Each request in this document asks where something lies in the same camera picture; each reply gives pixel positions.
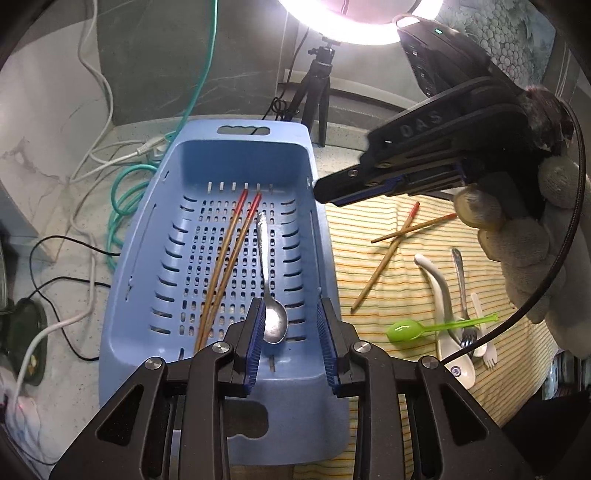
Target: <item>white ceramic spoon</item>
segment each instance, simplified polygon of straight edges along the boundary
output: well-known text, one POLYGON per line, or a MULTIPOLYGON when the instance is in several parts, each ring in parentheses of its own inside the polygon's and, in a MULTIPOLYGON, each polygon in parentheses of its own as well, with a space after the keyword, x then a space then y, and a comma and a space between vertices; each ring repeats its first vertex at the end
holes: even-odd
MULTIPOLYGON (((414 262, 425 271, 431 282, 431 289, 433 290, 433 297, 435 299, 435 323, 453 322, 452 298, 445 277, 424 255, 416 254, 414 256, 414 262)), ((437 332, 435 343, 439 360, 443 360, 445 357, 461 350, 461 347, 452 339, 446 330, 437 332)), ((462 355, 457 360, 448 363, 446 368, 458 379, 466 390, 472 388, 474 383, 476 383, 474 364, 467 355, 462 355)))

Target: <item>white plastic fork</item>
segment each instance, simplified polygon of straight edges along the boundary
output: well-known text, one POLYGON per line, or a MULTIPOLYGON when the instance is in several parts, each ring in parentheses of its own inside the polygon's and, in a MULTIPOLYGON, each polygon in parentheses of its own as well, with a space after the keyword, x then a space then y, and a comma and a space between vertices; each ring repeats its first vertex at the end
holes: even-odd
MULTIPOLYGON (((476 311, 476 317, 483 318, 484 315, 482 313, 482 306, 480 305, 478 294, 476 294, 476 292, 473 291, 470 295, 470 298, 472 299, 472 305, 474 305, 474 310, 476 311)), ((484 323, 480 325, 480 329, 482 331, 482 334, 486 335, 486 325, 484 323)), ((487 369, 489 370, 492 370, 498 362, 496 346, 492 340, 486 344, 486 352, 482 356, 482 360, 486 365, 487 369)))

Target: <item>blue gripper pad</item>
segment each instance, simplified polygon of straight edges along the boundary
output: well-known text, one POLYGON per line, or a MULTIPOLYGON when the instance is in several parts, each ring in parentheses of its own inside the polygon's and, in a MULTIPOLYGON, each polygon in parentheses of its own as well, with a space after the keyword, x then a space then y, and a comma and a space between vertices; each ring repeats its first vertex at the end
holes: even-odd
POLYGON ((318 302, 318 307, 316 309, 316 325, 318 326, 318 335, 320 337, 320 347, 322 348, 322 358, 324 360, 324 369, 326 370, 326 379, 328 380, 332 391, 336 393, 339 383, 337 358, 335 345, 330 333, 326 312, 322 306, 322 301, 318 302))
POLYGON ((252 391, 256 382, 256 373, 258 372, 258 364, 261 359, 263 336, 265 334, 265 317, 267 310, 264 300, 261 301, 261 306, 256 314, 255 326, 252 329, 251 341, 248 344, 248 351, 246 353, 246 376, 244 388, 246 393, 252 391))

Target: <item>marble wall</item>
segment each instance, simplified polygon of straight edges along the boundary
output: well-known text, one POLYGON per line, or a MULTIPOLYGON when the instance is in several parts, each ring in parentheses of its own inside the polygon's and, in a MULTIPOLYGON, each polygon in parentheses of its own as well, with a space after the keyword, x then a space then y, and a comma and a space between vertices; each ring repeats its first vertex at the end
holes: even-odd
MULTIPOLYGON (((209 0, 101 0, 100 63, 116 125, 179 116, 202 70, 209 0)), ((262 115, 275 95, 287 20, 277 0, 220 0, 212 68, 193 115, 262 115)))
MULTIPOLYGON (((77 59, 87 23, 52 29, 42 18, 0 70, 0 196, 10 198, 0 223, 10 223, 12 236, 45 231, 67 178, 105 124, 102 88, 77 59), (29 225, 16 227, 18 216, 29 225)), ((83 54, 99 66, 96 34, 83 54)))

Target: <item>basket handle hole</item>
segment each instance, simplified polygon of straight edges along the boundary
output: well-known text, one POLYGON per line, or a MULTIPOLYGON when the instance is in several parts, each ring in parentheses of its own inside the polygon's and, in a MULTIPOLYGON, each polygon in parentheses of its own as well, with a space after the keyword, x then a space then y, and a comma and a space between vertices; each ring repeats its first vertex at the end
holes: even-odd
POLYGON ((269 135, 271 129, 268 127, 242 127, 240 125, 232 127, 230 125, 222 125, 217 129, 220 135, 269 135))

